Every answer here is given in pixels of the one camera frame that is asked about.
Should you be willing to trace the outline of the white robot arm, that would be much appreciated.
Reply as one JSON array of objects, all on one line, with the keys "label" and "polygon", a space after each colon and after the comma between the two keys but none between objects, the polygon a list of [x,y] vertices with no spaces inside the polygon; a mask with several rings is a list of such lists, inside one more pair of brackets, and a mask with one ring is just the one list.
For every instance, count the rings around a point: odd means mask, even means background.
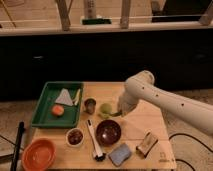
[{"label": "white robot arm", "polygon": [[155,77],[148,70],[143,70],[124,82],[124,91],[117,105],[123,116],[133,111],[140,100],[145,100],[213,137],[213,105],[162,90],[155,87],[154,82]]}]

